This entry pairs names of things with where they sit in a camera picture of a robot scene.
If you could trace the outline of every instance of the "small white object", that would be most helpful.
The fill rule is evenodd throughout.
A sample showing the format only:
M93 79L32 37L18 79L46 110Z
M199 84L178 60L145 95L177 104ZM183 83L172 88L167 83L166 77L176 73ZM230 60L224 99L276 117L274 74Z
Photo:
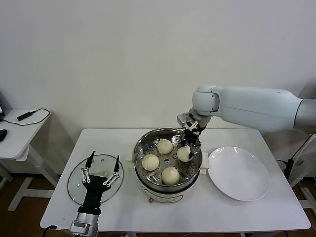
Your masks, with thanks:
M209 156L209 176L216 187L231 198L256 201L270 186L270 176L262 162L239 147L220 147Z
M105 170L102 169L92 169L89 170L90 175L95 175L95 176L100 176L100 177L106 177L107 176L107 172Z
M201 164L200 174L206 174L206 171L208 169L209 169L208 153L202 152L202 164Z
M159 159L153 154L148 154L143 158L142 166L147 171L153 171L159 166Z
M180 174L174 167L168 167L162 172L162 181L166 185L175 185L180 180Z
M180 147L177 151L177 157L182 162L189 161L189 154L190 154L190 147L189 146Z
M157 143L157 149L161 154L168 154L172 151L172 143L167 139L161 139Z

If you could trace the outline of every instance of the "white table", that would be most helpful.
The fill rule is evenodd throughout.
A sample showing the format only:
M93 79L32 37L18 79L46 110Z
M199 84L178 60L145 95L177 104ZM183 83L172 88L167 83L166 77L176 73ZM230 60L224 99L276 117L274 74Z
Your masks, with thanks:
M67 193L67 180L74 167L90 156L121 155L124 180L119 191L101 205L101 232L272 232L308 229L311 225L268 146L257 130L207 129L200 136L202 150L238 146L256 155L266 166L271 186L254 202L234 200L200 175L193 190L180 202L149 203L135 170L125 161L137 140L150 129L85 129L68 160L40 222L42 228L57 225L68 229L77 216L78 204Z
M22 109L13 109L5 110L4 119L11 122L16 122L19 124L33 123L42 120L48 112L45 110L39 110L34 113L32 116L18 121L17 117L28 112L33 111L22 110ZM10 160L19 160L21 155L26 157L27 154L30 156L28 159L34 166L49 180L52 185L56 186L59 180L59 177L56 173L47 165L42 157L36 152L36 150L31 146L30 142L38 132L38 130L45 123L46 119L38 124L32 124L28 126L18 126L16 124L10 124L5 121L0 121L0 130L7 129L7 135L3 141L0 142L0 159L10 159ZM12 177L6 173L6 171L0 167L0 175L4 177L2 180L4 182L11 181ZM39 198L49 198L51 197L53 191L51 190L30 190L27 189L31 183L32 178L26 178L21 185L19 191L12 200L8 210L14 211L18 204L20 203L22 197L39 197Z

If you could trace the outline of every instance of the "steamed bun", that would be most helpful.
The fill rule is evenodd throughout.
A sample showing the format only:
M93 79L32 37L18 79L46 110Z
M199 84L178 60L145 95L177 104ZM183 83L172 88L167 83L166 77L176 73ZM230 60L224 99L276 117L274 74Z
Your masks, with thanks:
M177 156L180 161L188 162L189 161L189 153L190 153L190 147L180 147L177 151Z
M157 149L161 154L168 154L172 151L172 143L167 139L161 139L157 143Z
M148 154L143 158L142 166L147 171L153 171L159 166L159 159L153 154Z
M162 172L162 181L166 185L175 185L180 180L180 174L174 167L168 167Z

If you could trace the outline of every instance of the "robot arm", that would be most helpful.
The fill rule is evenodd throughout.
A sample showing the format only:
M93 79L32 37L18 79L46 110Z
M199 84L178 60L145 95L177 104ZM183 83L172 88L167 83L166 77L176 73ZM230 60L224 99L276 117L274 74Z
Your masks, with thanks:
M101 214L102 194L111 189L112 184L120 178L119 156L114 166L113 174L109 177L90 175L95 151L87 159L85 167L81 168L82 184L87 189L83 205L78 208L76 220L70 226L69 231L74 236L94 237L98 233L98 219Z
M193 93L192 103L192 109L178 115L177 121L184 133L196 134L197 139L212 116L268 132L316 133L316 99L303 100L286 90L206 85ZM194 147L194 142L187 143Z

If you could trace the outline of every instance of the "black cable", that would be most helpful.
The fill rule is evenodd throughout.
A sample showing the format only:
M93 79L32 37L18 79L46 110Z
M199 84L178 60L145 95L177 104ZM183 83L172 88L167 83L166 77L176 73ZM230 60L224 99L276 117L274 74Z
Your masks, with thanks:
M277 159L277 160L276 160L276 162L282 162L282 163L284 163L284 164L287 164L287 162L286 162L286 161L281 160L281 159Z
M7 120L2 119L2 118L0 118L0 121L5 121L5 122L7 122L7 123L15 124L15 125L18 125L18 126L28 126L28 125L38 124L38 123L40 123L40 122L43 122L43 121L51 114L49 110L44 109L44 108L40 108L40 109L38 109L38 110L34 110L34 111L32 111L31 113L34 114L35 112L37 112L37 111L39 111L39 110L46 110L46 111L48 112L48 114L47 114L41 121L38 121L38 122L32 122L32 123L27 123L27 124L19 124L19 123L17 123L17 122L10 122L10 121L7 121Z
M312 137L312 134L309 135L309 137L306 139L306 141L300 146L300 148L294 153L294 155L291 157L293 159L295 155L300 151L300 149L307 143L307 141Z
M48 227L44 230L42 237L45 237L46 232L47 232L49 229L57 229L57 226L48 226Z
M300 146L299 149L297 149L297 151L293 154L293 156L287 160L287 163L286 163L286 167L283 171L284 173L284 176L286 179L288 179L290 177L290 174L291 174L291 171L292 171L292 168L293 168L293 165L295 163L295 161L293 160L295 155L302 149L302 147L309 141L309 139L312 137L313 134L310 134L308 136L308 138L306 139L306 141Z

